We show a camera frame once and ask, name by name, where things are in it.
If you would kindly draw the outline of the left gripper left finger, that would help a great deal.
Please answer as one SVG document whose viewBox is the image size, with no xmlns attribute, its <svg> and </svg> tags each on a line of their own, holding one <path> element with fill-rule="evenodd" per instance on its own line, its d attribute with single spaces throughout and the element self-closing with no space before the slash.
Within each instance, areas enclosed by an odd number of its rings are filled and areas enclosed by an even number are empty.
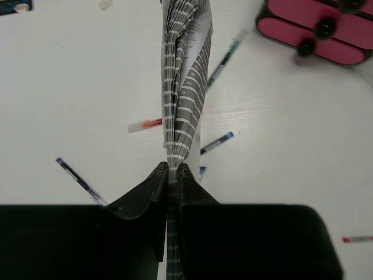
<svg viewBox="0 0 373 280">
<path fill-rule="evenodd" d="M 149 236 L 159 262 L 164 257 L 167 195 L 168 164 L 160 162 L 144 181 L 105 206 L 105 209 L 125 221 L 144 219 L 144 232 Z"/>
</svg>

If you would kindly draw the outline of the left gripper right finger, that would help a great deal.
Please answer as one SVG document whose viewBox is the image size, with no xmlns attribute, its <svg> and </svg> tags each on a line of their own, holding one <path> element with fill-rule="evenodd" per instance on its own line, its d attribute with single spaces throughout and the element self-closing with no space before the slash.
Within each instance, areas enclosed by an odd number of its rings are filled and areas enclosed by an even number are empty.
<svg viewBox="0 0 373 280">
<path fill-rule="evenodd" d="M 208 254 L 211 209 L 220 203 L 195 179 L 186 163 L 177 170 L 177 244 L 182 263 Z"/>
</svg>

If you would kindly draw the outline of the spiral notebook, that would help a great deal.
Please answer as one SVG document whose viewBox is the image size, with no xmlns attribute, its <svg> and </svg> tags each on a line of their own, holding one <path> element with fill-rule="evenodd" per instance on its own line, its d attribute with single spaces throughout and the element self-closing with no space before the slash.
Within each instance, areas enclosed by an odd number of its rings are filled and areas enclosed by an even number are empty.
<svg viewBox="0 0 373 280">
<path fill-rule="evenodd" d="M 168 163 L 166 279 L 182 279 L 177 241 L 177 174 L 190 153 L 205 103 L 213 24 L 209 1 L 163 1 L 161 5 L 161 99 Z"/>
</svg>

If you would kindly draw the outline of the red pen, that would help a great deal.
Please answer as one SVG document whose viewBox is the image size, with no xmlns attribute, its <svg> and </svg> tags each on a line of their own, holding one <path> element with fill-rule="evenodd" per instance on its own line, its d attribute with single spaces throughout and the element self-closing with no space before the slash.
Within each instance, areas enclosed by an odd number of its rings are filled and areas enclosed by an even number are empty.
<svg viewBox="0 0 373 280">
<path fill-rule="evenodd" d="M 342 237 L 344 243 L 363 243 L 363 242 L 372 242 L 373 235 L 370 236 L 345 236 Z"/>
</svg>

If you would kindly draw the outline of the black pink drawer organizer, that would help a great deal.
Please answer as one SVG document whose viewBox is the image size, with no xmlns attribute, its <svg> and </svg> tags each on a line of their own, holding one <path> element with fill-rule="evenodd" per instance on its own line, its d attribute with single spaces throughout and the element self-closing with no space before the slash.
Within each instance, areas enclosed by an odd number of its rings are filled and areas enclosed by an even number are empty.
<svg viewBox="0 0 373 280">
<path fill-rule="evenodd" d="M 352 66 L 372 57 L 372 1 L 268 0 L 256 28 L 301 58 Z"/>
</svg>

